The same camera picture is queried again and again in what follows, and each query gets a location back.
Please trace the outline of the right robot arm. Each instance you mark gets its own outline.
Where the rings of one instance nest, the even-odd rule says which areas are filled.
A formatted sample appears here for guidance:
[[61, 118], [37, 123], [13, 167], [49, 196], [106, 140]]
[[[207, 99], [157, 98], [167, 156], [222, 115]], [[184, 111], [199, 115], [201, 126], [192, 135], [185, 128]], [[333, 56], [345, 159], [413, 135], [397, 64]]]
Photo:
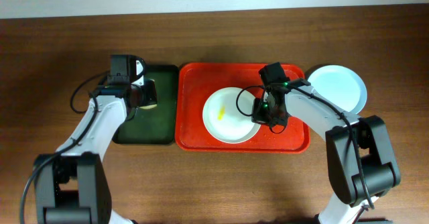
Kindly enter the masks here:
[[357, 223], [364, 211], [401, 182], [385, 122], [360, 117], [331, 103], [304, 79], [265, 80], [252, 120], [274, 127], [303, 121], [326, 142], [333, 194], [315, 223]]

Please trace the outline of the white plate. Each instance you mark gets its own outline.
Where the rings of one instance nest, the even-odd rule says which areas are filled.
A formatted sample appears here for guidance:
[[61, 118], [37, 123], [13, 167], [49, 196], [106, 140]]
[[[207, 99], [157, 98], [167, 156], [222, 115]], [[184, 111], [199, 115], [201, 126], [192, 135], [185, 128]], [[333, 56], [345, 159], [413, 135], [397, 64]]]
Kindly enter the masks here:
[[247, 90], [227, 87], [215, 91], [205, 102], [202, 120], [215, 139], [227, 144], [250, 140], [260, 129], [249, 114], [255, 97]]

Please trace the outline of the light blue plate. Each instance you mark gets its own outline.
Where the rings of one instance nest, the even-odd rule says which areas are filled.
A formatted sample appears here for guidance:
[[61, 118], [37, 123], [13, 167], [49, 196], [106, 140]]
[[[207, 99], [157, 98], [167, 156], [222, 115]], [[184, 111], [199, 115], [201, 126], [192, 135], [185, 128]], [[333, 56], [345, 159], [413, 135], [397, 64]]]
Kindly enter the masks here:
[[326, 65], [312, 71], [307, 80], [325, 99], [350, 113], [360, 113], [367, 102], [367, 87], [351, 69]]

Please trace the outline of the green and yellow sponge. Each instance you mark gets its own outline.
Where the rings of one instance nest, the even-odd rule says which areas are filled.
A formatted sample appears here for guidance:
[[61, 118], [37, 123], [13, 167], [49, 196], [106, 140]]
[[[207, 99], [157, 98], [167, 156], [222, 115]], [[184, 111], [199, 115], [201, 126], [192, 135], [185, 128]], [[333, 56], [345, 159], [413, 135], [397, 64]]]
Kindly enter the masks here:
[[148, 109], [153, 109], [157, 107], [157, 104], [153, 104], [153, 105], [146, 105], [146, 106], [140, 106], [140, 109], [144, 109], [144, 110], [148, 110]]

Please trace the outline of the dark green rectangular tray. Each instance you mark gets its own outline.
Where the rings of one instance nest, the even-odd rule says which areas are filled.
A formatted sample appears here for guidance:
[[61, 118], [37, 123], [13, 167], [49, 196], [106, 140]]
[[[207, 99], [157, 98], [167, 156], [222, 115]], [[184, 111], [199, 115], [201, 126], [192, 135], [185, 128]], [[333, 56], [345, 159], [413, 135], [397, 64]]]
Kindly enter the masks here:
[[174, 141], [178, 73], [174, 65], [148, 66], [146, 77], [155, 81], [158, 103], [152, 109], [132, 110], [115, 132], [116, 144], [168, 146]]

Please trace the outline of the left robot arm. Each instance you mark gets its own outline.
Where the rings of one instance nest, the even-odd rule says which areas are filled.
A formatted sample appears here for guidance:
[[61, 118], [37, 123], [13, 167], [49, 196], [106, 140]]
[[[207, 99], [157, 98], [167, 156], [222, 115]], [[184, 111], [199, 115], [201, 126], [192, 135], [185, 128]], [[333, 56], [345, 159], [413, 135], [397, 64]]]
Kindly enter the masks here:
[[155, 82], [99, 86], [72, 135], [34, 161], [38, 223], [130, 223], [113, 210], [103, 157], [129, 110], [157, 103]]

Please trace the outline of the red plastic tray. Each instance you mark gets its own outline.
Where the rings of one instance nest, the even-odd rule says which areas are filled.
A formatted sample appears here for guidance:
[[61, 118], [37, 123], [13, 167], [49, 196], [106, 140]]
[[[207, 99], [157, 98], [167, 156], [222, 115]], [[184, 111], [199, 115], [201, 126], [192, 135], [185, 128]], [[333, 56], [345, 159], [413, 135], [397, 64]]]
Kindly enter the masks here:
[[175, 140], [186, 151], [300, 154], [310, 145], [310, 128], [294, 117], [285, 129], [272, 133], [262, 126], [249, 140], [227, 144], [215, 139], [204, 126], [202, 112], [206, 100], [225, 87], [261, 85], [259, 70], [264, 63], [192, 62], [179, 73]]

